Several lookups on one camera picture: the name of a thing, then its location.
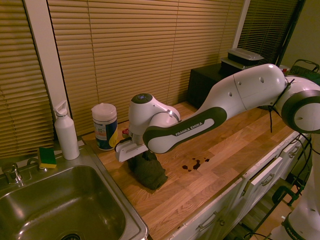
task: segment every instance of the sink drain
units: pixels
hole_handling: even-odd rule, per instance
[[[63,238],[61,238],[61,240],[81,240],[81,238],[79,237],[79,235],[72,233],[64,236]]]

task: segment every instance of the dark green towel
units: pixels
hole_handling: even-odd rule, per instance
[[[127,162],[137,180],[151,190],[160,188],[168,179],[165,175],[166,170],[150,150],[130,158]]]

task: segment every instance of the black strap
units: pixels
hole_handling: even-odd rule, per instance
[[[275,109],[275,105],[277,104],[277,102],[279,101],[279,99],[282,97],[282,95],[285,93],[285,91],[287,90],[287,88],[291,85],[291,83],[292,83],[294,80],[295,80],[295,79],[292,79],[292,81],[289,82],[289,83],[285,86],[284,90],[283,90],[282,93],[278,96],[278,98],[276,99],[276,101],[274,102],[274,104],[273,104],[272,106],[268,105],[268,110],[269,110],[269,115],[270,115],[270,132],[271,132],[271,133],[272,133],[272,116],[271,116],[271,112],[272,112],[272,111],[275,111],[276,114],[278,114],[278,115],[280,116],[279,112]]]

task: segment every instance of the white cabinet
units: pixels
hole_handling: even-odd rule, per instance
[[[195,240],[216,224],[236,195],[242,179],[238,179],[194,217],[183,223],[169,240]]]
[[[286,178],[289,168],[293,166],[292,162],[301,151],[299,142],[289,144],[297,136],[297,132],[291,134],[242,176],[243,180],[233,203],[228,211],[216,220],[223,224],[215,224],[208,239],[222,240],[280,177]]]
[[[280,177],[286,178],[301,151],[298,141],[289,144],[297,136],[294,132],[287,137],[169,240],[222,240]]]

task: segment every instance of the faucet handle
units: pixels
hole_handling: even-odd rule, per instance
[[[18,165],[15,162],[7,162],[1,167],[9,184],[21,182],[22,176],[19,173]]]

